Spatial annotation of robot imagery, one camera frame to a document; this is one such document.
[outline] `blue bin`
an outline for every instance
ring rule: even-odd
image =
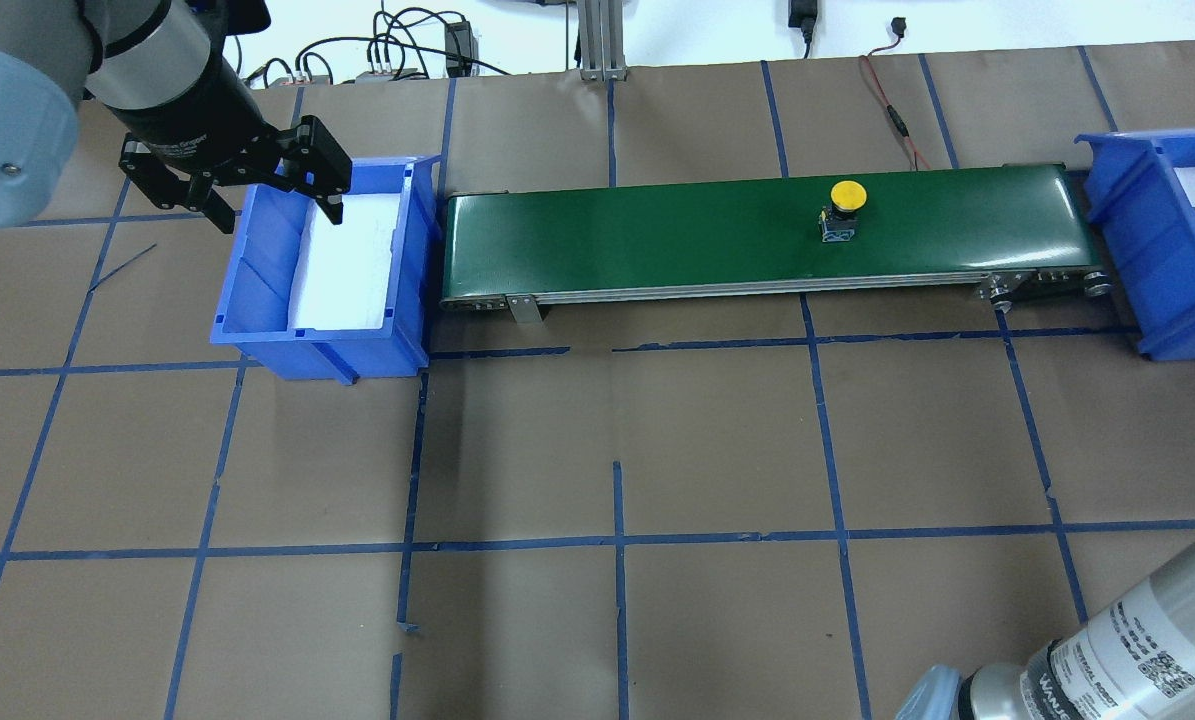
[[[1103,227],[1154,361],[1195,361],[1195,208],[1176,168],[1195,168],[1195,129],[1081,135],[1095,152],[1090,220]]]
[[[433,156],[353,161],[349,195],[402,193],[381,328],[289,328],[305,220],[320,210],[302,195],[257,184],[246,193],[210,341],[239,347],[287,381],[336,379],[350,384],[356,379],[415,375],[428,367],[423,291],[428,252],[440,240],[433,192],[436,161]]]

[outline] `green conveyor belt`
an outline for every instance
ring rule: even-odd
[[[822,242],[840,179],[868,189]],[[451,199],[443,304],[502,307],[976,282],[1099,266],[1059,165],[474,195]]]

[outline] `yellow button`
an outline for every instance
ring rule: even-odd
[[[834,184],[831,197],[838,210],[854,213],[868,202],[868,191],[857,181],[839,181]]]

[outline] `barcode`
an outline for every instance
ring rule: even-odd
[[[1165,697],[1170,699],[1195,685],[1195,678],[1191,673],[1179,667],[1179,664],[1165,651],[1140,661],[1140,673],[1144,673],[1145,678],[1150,679]]]

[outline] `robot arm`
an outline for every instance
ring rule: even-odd
[[[342,220],[349,156],[312,115],[287,131],[265,123],[223,61],[226,35],[266,27],[263,1],[194,5],[0,1],[0,224],[45,208],[76,142],[84,91],[130,128],[120,167],[154,204],[201,211],[232,232],[232,208],[214,187],[264,181]]]

